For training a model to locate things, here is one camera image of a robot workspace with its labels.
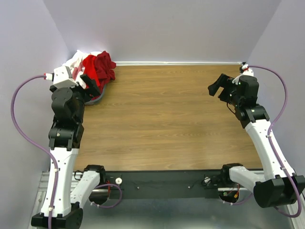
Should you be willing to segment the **bright red t-shirt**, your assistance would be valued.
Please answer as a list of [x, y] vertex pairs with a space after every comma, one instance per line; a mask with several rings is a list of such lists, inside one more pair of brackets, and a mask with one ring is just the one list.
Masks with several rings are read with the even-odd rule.
[[96, 69], [94, 66], [94, 61], [96, 59], [96, 56], [89, 54], [83, 61], [83, 67], [84, 67], [84, 74], [88, 75], [91, 79], [95, 80], [99, 91], [100, 91], [100, 82], [96, 73]]

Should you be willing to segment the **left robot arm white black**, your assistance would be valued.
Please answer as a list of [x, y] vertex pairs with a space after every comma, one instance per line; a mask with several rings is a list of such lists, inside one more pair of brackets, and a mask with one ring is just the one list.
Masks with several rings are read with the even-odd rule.
[[103, 166], [89, 165], [72, 188], [73, 168], [84, 132], [85, 103], [100, 95], [94, 79], [83, 74], [85, 87], [79, 84], [56, 88], [51, 86], [53, 124], [49, 131], [51, 166], [47, 192], [31, 225], [38, 229], [78, 229], [83, 219], [84, 204], [94, 188], [102, 188], [106, 177]]

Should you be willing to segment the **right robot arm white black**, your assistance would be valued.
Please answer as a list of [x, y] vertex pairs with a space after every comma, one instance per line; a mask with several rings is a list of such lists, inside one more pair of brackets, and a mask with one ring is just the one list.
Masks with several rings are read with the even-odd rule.
[[235, 116], [250, 136], [263, 166], [263, 175], [255, 174], [239, 163], [223, 165], [220, 175], [211, 183], [230, 187], [238, 183], [251, 191], [262, 208], [290, 205], [297, 202], [305, 188], [305, 177], [298, 176], [286, 161], [272, 131], [266, 109], [257, 103], [259, 83], [250, 74], [232, 78], [221, 74], [208, 86], [214, 96], [223, 88], [219, 99], [234, 106]]

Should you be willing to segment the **grey laundry basket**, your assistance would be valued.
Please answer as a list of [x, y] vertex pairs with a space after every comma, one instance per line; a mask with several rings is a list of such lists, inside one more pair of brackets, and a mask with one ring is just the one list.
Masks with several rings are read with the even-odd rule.
[[96, 104], [99, 104], [99, 103], [101, 102], [101, 100], [102, 100], [102, 97], [103, 97], [104, 94], [105, 94], [106, 88], [107, 88], [107, 85], [105, 85], [105, 86], [103, 87], [102, 93], [101, 93], [101, 95], [100, 95], [99, 97], [97, 97], [97, 98], [95, 98], [95, 99], [93, 99], [93, 100], [91, 100], [91, 101], [86, 102], [85, 105], [86, 105], [86, 106], [89, 106], [89, 105], [96, 105]]

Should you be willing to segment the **dark red t-shirt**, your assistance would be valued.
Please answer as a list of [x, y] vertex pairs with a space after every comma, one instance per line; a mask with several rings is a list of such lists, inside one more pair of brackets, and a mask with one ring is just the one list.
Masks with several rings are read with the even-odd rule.
[[115, 80], [116, 63], [111, 60], [110, 54], [106, 51], [98, 54], [94, 60], [94, 67], [100, 87], [104, 87], [111, 80]]

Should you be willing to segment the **white t-shirt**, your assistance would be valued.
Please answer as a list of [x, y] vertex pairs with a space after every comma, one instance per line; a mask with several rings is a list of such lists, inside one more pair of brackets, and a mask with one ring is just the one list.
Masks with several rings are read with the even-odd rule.
[[97, 56], [101, 52], [91, 52], [91, 53], [85, 53], [80, 50], [78, 50], [74, 56], [69, 59], [66, 63], [63, 64], [63, 66], [67, 66], [70, 68], [70, 71], [72, 73], [72, 78], [81, 85], [81, 78], [80, 76], [84, 74], [84, 67], [82, 64], [82, 61], [89, 55]]

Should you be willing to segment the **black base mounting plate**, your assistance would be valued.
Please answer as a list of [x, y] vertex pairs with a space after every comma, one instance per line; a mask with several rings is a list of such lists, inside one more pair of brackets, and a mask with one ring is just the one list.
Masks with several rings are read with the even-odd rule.
[[123, 199], [219, 198], [220, 193], [237, 189], [223, 184], [219, 174], [219, 169], [105, 172], [112, 184], [122, 179]]

